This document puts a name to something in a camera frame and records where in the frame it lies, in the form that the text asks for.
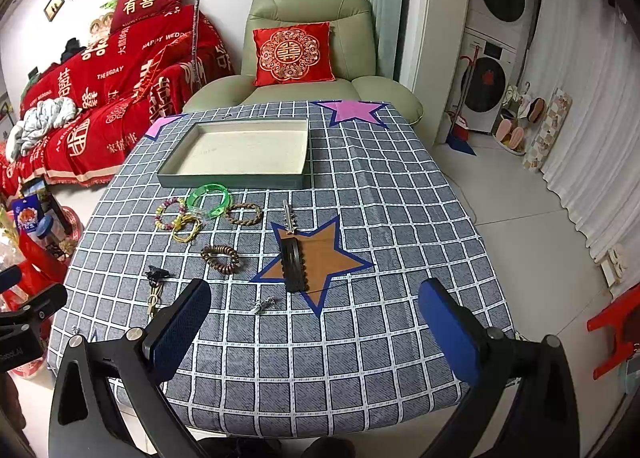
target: table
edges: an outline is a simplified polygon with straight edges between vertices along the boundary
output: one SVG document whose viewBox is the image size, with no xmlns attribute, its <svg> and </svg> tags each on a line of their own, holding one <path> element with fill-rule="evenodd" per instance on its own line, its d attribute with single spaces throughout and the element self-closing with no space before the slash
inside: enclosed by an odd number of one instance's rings
<svg viewBox="0 0 640 458">
<path fill-rule="evenodd" d="M 209 282 L 209 316 L 164 392 L 193 427 L 239 435 L 307 437 L 397 424 L 457 403 L 466 391 L 451 373 L 417 308 L 419 284 L 437 277 L 458 302 L 513 334 L 484 244 L 443 174 L 391 106 L 376 120 L 336 125 L 312 102 L 243 105 L 184 115 L 143 138 L 113 178 L 76 250 L 69 301 L 54 321 L 49 364 L 57 369 L 75 332 L 98 340 L 145 326 L 146 266 L 169 270 L 162 303 L 194 278 Z M 190 189 L 162 189 L 155 172 L 197 121 L 308 117 L 306 189 L 233 190 L 258 203 L 266 221 L 237 227 L 219 218 L 191 245 L 154 228 L 156 207 Z M 302 231 L 339 215 L 340 245 L 364 262 L 334 277 L 312 309 L 284 285 L 252 282 L 278 254 L 270 222 L 289 199 Z M 207 205 L 214 204 L 214 198 Z M 200 258 L 210 243 L 238 249 L 242 268 L 225 277 Z M 257 298 L 278 298 L 261 316 Z M 114 381 L 118 401 L 129 400 Z"/>
</svg>

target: silver bolt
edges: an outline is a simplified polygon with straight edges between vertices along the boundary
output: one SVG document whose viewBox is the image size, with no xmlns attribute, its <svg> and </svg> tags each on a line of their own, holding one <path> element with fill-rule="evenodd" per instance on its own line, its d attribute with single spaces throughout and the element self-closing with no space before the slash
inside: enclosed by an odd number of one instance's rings
<svg viewBox="0 0 640 458">
<path fill-rule="evenodd" d="M 143 333 L 142 328 L 132 328 L 127 332 L 127 339 L 130 341 L 137 341 L 142 337 Z"/>
<path fill-rule="evenodd" d="M 558 337 L 556 337 L 555 335 L 547 335 L 545 338 L 546 344 L 551 346 L 552 348 L 559 348 L 560 347 L 560 339 L 558 339 Z"/>
<path fill-rule="evenodd" d="M 82 335 L 74 335 L 69 339 L 69 346 L 76 348 L 82 344 Z"/>
<path fill-rule="evenodd" d="M 493 339 L 494 341 L 499 341 L 504 337 L 504 333 L 502 333 L 502 330 L 496 328 L 495 326 L 489 326 L 486 329 L 486 334 L 489 335 L 489 338 Z"/>
</svg>

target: recliner chair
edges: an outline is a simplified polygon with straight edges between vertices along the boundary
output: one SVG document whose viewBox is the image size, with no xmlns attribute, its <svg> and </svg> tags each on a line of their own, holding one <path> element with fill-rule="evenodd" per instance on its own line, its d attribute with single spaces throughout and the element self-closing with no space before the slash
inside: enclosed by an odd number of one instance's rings
<svg viewBox="0 0 640 458">
<path fill-rule="evenodd" d="M 325 21 L 330 22 L 334 82 L 254 86 L 255 29 Z M 210 82 L 190 98 L 184 112 L 292 100 L 390 102 L 411 125 L 422 117 L 422 104 L 411 91 L 394 80 L 376 76 L 376 45 L 368 0 L 254 0 L 244 30 L 241 75 Z"/>
</svg>

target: brown hair tie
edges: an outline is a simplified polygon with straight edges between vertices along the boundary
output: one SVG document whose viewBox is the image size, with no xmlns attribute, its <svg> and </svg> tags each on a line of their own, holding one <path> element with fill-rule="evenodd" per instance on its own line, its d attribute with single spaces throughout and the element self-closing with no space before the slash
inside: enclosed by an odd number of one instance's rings
<svg viewBox="0 0 640 458">
<path fill-rule="evenodd" d="M 240 209 L 253 209 L 255 211 L 254 219 L 235 219 L 229 214 L 231 211 L 236 211 Z M 256 205 L 255 203 L 234 203 L 233 205 L 229 205 L 224 212 L 226 221 L 231 223 L 232 225 L 244 225 L 246 227 L 250 227 L 251 225 L 256 225 L 262 220 L 262 209 Z"/>
<path fill-rule="evenodd" d="M 229 261 L 226 264 L 216 261 L 215 256 L 217 254 L 226 255 L 229 257 Z M 235 249 L 228 247 L 227 245 L 214 245 L 213 247 L 205 247 L 200 252 L 200 256 L 204 259 L 205 263 L 210 264 L 215 270 L 223 275 L 230 275 L 234 273 L 240 266 L 240 258 Z"/>
</svg>

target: red stool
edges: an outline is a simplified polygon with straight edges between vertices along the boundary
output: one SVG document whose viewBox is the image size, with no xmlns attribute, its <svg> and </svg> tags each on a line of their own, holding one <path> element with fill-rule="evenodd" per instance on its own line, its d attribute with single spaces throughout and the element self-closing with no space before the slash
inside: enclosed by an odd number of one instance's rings
<svg viewBox="0 0 640 458">
<path fill-rule="evenodd" d="M 612 326 L 615 332 L 612 356 L 593 370 L 593 380 L 626 361 L 640 345 L 640 284 L 627 290 L 594 318 L 587 321 L 587 331 Z"/>
</svg>

